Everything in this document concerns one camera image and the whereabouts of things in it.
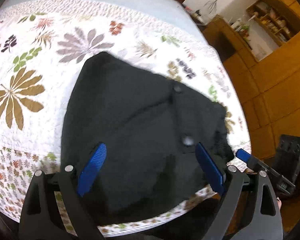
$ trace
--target floral bedsheet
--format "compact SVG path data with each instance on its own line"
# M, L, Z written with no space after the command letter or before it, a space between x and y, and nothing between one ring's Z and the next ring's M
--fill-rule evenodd
M90 0L34 0L0 11L0 211L19 221L37 169L59 170L61 132L72 89L89 57L108 51L135 67L175 79L227 108L228 142L250 152L241 105L215 49L141 12ZM244 163L232 161L240 170ZM117 236L166 223L215 193L144 221L100 227ZM59 192L59 211L75 234Z

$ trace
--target black cloth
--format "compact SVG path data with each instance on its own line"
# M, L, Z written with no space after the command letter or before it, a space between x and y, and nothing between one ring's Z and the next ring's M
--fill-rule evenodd
M148 219L206 185L195 158L201 142L226 164L226 110L195 90L132 67L106 52L88 59L62 130L61 166L76 166L98 143L105 162L83 196L98 225ZM186 147L182 139L193 145Z

